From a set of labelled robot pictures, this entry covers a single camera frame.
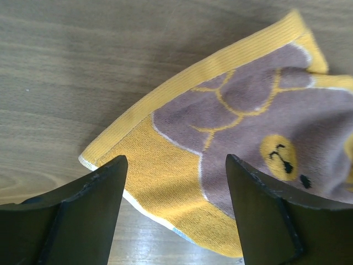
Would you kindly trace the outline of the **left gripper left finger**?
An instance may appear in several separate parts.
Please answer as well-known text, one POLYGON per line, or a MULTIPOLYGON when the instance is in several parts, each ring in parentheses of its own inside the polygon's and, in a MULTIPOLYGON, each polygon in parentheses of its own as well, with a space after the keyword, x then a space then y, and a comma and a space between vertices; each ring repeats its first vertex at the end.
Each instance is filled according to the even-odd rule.
POLYGON ((118 156, 50 192, 1 205, 1 263, 107 264, 127 168, 118 156))

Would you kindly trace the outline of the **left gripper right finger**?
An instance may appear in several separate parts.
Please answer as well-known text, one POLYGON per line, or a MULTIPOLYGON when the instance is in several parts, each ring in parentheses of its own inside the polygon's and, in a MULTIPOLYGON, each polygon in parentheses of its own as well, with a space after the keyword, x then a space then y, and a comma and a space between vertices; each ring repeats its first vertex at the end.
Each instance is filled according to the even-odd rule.
POLYGON ((306 193, 226 158, 246 264, 352 263, 352 205, 306 193))

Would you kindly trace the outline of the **brown towel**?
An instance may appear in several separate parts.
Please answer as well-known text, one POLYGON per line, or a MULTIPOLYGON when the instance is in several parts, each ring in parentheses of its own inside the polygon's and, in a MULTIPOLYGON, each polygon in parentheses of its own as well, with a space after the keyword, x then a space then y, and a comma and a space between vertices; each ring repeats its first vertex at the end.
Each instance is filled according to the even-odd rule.
POLYGON ((352 202, 352 77, 332 76, 298 11, 183 70, 79 156, 128 160, 124 198, 184 239, 242 249, 226 177, 234 154, 301 190, 352 202))

